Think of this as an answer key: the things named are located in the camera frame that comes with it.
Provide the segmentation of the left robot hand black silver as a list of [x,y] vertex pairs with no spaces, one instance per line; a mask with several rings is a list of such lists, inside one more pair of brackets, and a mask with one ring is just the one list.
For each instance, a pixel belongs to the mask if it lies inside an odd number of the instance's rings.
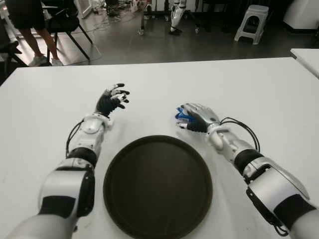
[[110,113],[117,108],[125,109],[123,103],[128,103],[127,95],[130,92],[121,90],[125,84],[114,84],[112,88],[106,89],[100,96],[95,107],[95,113],[109,117]]

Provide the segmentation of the right robot hand black silver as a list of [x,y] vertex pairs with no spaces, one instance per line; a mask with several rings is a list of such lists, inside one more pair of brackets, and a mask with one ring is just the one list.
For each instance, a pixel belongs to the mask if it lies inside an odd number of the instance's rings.
[[218,116],[209,107],[200,104],[186,103],[178,108],[176,115],[179,128],[194,132],[208,133],[211,128],[220,126]]

